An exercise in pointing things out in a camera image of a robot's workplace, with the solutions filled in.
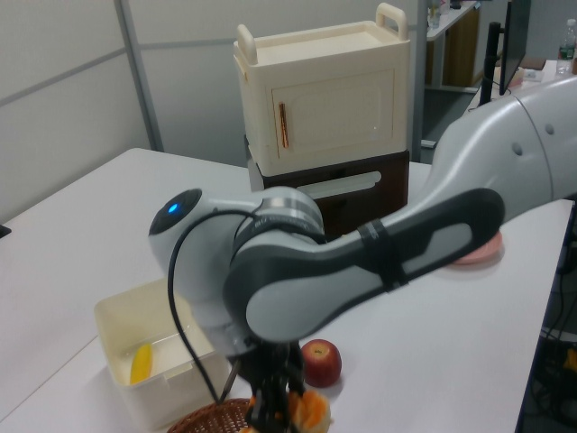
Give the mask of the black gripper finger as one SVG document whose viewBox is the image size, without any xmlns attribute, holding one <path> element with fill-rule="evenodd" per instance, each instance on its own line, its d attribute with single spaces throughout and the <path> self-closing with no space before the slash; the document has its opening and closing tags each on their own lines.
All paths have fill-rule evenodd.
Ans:
<svg viewBox="0 0 577 433">
<path fill-rule="evenodd" d="M 262 390 L 256 391 L 249 409 L 247 410 L 247 424 L 256 431 L 284 431 L 285 423 L 273 406 L 265 399 Z"/>
<path fill-rule="evenodd" d="M 303 420 L 306 415 L 304 395 L 306 390 L 288 389 L 288 414 L 290 420 Z"/>
</svg>

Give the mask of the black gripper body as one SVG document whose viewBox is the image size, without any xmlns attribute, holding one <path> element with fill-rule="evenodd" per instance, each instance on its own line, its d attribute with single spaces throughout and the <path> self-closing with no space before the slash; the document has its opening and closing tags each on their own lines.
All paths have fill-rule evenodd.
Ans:
<svg viewBox="0 0 577 433">
<path fill-rule="evenodd" d="M 304 392 L 304 358 L 298 342 L 262 343 L 238 355 L 239 374 L 253 393 L 283 382 L 292 392 Z"/>
</svg>

